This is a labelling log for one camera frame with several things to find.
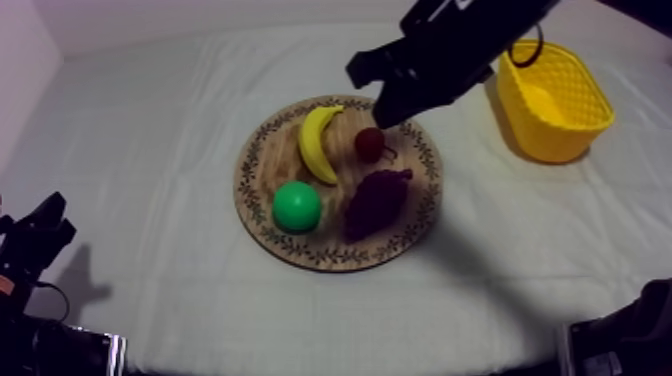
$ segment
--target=black cable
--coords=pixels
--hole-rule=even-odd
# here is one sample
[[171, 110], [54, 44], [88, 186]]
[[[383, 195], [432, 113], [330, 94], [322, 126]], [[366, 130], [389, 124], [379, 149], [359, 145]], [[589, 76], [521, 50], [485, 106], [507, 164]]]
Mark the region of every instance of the black cable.
[[34, 360], [35, 376], [41, 376], [40, 362], [37, 357], [37, 354], [39, 352], [37, 346], [40, 342], [40, 332], [49, 325], [60, 326], [63, 324], [63, 321], [65, 321], [65, 319], [67, 319], [68, 316], [70, 315], [70, 300], [68, 299], [68, 296], [65, 295], [65, 292], [63, 292], [63, 290], [61, 290], [58, 286], [54, 285], [53, 283], [37, 281], [35, 282], [34, 286], [37, 288], [48, 287], [51, 288], [52, 290], [57, 291], [59, 294], [61, 294], [61, 296], [63, 297], [63, 301], [65, 302], [65, 313], [63, 314], [63, 317], [61, 317], [60, 320], [45, 320], [43, 323], [40, 324], [40, 326], [37, 327], [37, 329], [35, 330], [35, 334], [33, 335], [32, 352], [35, 357]]
[[536, 24], [535, 26], [537, 27], [537, 39], [539, 39], [539, 43], [537, 44], [537, 49], [534, 50], [534, 53], [532, 56], [530, 56], [529, 59], [523, 61], [522, 63], [513, 60], [513, 45], [509, 47], [509, 58], [511, 59], [513, 65], [515, 65], [517, 68], [528, 68], [534, 64], [535, 61], [537, 61], [539, 56], [541, 56], [541, 51], [544, 49], [544, 32], [541, 30], [541, 25]]
[[63, 321], [65, 321], [65, 319], [67, 319], [68, 316], [70, 315], [70, 300], [68, 299], [68, 296], [65, 295], [63, 290], [61, 290], [58, 286], [54, 285], [53, 283], [37, 281], [35, 282], [35, 287], [37, 288], [48, 287], [61, 294], [61, 296], [63, 297], [63, 301], [65, 302], [65, 313], [63, 314], [63, 317], [60, 320], [58, 320], [58, 322], [59, 324], [62, 324]]

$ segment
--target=round wooden tray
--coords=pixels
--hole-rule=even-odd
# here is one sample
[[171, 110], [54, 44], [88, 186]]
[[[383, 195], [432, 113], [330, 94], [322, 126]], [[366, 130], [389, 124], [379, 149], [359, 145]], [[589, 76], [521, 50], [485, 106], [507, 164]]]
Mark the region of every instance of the round wooden tray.
[[[374, 101], [355, 96], [324, 96], [288, 106], [259, 126], [240, 153], [234, 177], [236, 209], [245, 228], [271, 254], [290, 264], [323, 272], [371, 268], [399, 256], [433, 223], [442, 193], [441, 159], [429, 135], [414, 121], [385, 130], [386, 145], [399, 153], [374, 165], [357, 161], [357, 132], [375, 127]], [[336, 186], [321, 184], [305, 167], [298, 132], [318, 106], [343, 105], [322, 134], [324, 151], [338, 176]], [[408, 200], [394, 225], [364, 240], [347, 244], [342, 237], [344, 212], [357, 185], [371, 172], [413, 170]], [[322, 199], [318, 228], [305, 235], [282, 232], [273, 223], [275, 191], [290, 180], [306, 182]]]

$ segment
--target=yellow banana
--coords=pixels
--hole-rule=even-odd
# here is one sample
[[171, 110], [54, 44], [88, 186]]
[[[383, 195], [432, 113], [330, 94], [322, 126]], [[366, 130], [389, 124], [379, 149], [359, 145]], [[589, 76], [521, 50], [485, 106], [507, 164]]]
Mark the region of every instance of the yellow banana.
[[299, 132], [299, 150], [310, 172], [327, 184], [336, 184], [338, 179], [322, 149], [322, 131], [343, 106], [317, 107], [303, 121]]

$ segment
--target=plastic basket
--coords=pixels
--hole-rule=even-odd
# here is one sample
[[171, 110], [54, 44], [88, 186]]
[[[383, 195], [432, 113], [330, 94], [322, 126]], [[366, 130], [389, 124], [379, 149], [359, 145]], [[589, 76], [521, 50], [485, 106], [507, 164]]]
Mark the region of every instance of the plastic basket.
[[[528, 59], [537, 43], [516, 42], [514, 59]], [[508, 53], [499, 64], [498, 95], [520, 148], [534, 159], [575, 159], [614, 121], [614, 111], [588, 69], [563, 47], [545, 43], [528, 68], [516, 68]]]

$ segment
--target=white tablecloth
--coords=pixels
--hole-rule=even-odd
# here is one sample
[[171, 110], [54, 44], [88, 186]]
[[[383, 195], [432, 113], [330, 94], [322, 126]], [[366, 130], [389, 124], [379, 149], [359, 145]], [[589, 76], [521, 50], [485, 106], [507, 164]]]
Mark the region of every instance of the white tablecloth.
[[[586, 158], [546, 166], [508, 149], [484, 86], [417, 116], [443, 158], [441, 218], [384, 266], [323, 275], [277, 260], [238, 220], [232, 177], [279, 108], [375, 97], [380, 86], [354, 90], [344, 67], [396, 38], [393, 24], [232, 31], [67, 61], [0, 176], [3, 210], [65, 195], [79, 231], [44, 278], [70, 295], [70, 323], [127, 336], [136, 364], [424, 376], [531, 360], [558, 323], [672, 274], [669, 43], [592, 3], [561, 5], [545, 25], [589, 65], [616, 123]], [[60, 304], [41, 293], [31, 310]]]

